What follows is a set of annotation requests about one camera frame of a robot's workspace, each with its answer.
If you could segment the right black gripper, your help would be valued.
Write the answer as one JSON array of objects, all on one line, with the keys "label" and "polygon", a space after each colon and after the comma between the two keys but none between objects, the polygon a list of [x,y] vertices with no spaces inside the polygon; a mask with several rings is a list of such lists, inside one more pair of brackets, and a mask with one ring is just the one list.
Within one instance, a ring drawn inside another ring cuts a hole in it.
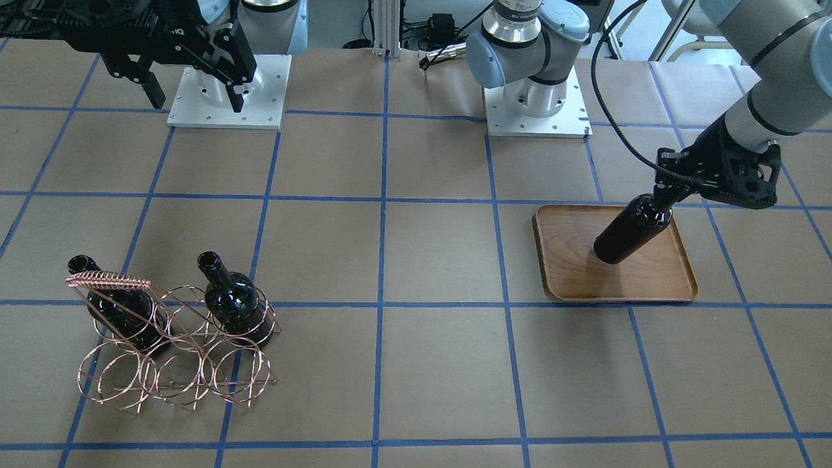
[{"label": "right black gripper", "polygon": [[153,63],[192,66],[220,81],[241,112],[255,57],[237,1],[3,1],[3,38],[60,40],[97,53],[108,74],[139,85],[154,109],[164,91]]}]

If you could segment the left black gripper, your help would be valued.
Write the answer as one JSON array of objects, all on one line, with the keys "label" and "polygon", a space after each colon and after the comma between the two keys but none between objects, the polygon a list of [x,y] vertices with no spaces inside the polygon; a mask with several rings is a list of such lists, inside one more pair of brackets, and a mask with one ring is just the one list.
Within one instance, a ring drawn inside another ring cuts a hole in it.
[{"label": "left black gripper", "polygon": [[781,146],[769,141],[764,152],[747,150],[728,133],[722,116],[687,148],[658,149],[657,164],[653,205],[658,210],[668,210],[696,193],[748,209],[766,209],[777,202]]}]

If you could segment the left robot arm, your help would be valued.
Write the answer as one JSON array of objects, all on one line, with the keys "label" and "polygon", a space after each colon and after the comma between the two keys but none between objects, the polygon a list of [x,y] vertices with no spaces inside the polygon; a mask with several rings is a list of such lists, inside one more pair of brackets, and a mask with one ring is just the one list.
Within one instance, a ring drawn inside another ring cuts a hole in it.
[{"label": "left robot arm", "polygon": [[[660,148],[653,192],[637,202],[668,211],[691,194],[766,209],[777,202],[781,146],[830,113],[830,17],[809,1],[702,1],[702,12],[758,75],[755,86],[681,151]],[[567,1],[494,1],[465,42],[482,88],[565,93],[590,35]]]}]

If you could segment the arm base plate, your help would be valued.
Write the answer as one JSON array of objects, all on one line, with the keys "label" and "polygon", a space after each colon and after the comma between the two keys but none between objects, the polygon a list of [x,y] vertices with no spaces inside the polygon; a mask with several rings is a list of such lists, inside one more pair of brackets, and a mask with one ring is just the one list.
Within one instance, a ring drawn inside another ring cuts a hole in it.
[{"label": "arm base plate", "polygon": [[576,70],[547,86],[531,78],[482,90],[492,137],[588,138],[593,134]]},{"label": "arm base plate", "polygon": [[280,130],[292,57],[258,55],[253,81],[235,89],[244,104],[234,112],[225,86],[202,71],[185,68],[170,107],[170,127]]}]

